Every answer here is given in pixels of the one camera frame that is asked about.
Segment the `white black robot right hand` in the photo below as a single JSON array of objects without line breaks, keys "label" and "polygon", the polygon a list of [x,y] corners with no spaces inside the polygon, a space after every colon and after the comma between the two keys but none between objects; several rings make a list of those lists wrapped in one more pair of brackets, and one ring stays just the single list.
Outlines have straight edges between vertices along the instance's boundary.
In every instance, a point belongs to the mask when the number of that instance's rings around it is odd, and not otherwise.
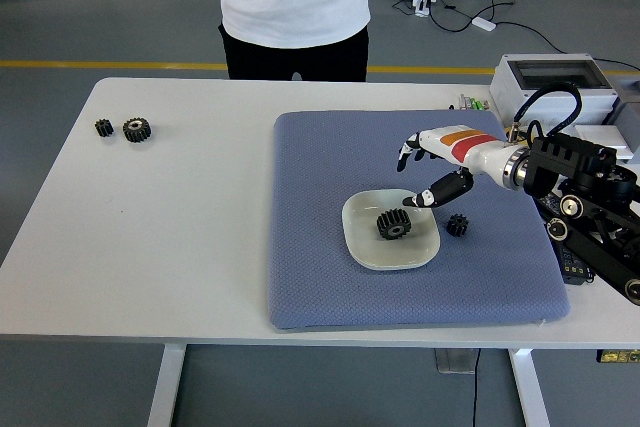
[{"label": "white black robot right hand", "polygon": [[511,169],[507,166],[516,145],[465,125],[423,130],[410,136],[399,151],[397,171],[404,170],[407,160],[416,152],[415,160],[426,154],[441,158],[458,167],[421,193],[406,197],[403,206],[435,208],[468,192],[474,185],[475,174],[487,174],[505,188],[512,184]]}]

